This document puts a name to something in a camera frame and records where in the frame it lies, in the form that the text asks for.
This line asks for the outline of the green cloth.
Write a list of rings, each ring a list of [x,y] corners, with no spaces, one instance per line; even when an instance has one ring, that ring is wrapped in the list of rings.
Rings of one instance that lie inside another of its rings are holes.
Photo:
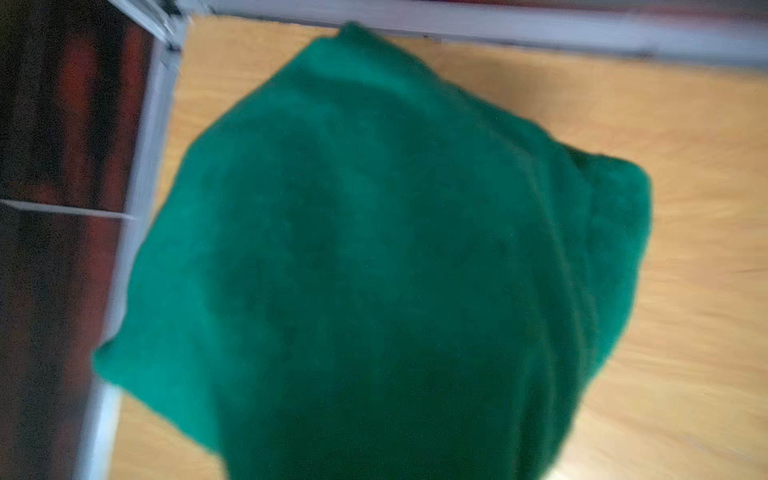
[[[93,366],[232,479],[539,479],[651,216],[639,166],[349,23],[190,146]]]

